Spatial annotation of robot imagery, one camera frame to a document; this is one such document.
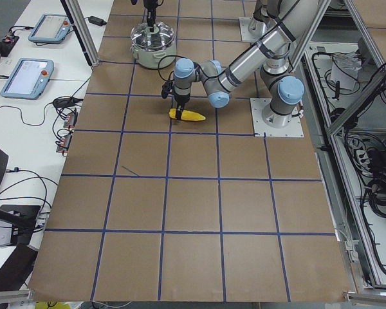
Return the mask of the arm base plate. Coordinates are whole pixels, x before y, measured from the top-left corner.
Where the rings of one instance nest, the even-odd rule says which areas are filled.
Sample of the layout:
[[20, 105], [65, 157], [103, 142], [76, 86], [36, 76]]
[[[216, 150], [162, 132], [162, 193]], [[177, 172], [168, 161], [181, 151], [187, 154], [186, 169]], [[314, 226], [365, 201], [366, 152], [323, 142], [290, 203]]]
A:
[[257, 21], [253, 17], [240, 17], [239, 26], [243, 42], [255, 42], [268, 31], [265, 22]]
[[303, 138], [304, 133], [297, 106], [289, 115], [278, 115], [271, 110], [271, 98], [251, 98], [254, 135], [258, 137]]

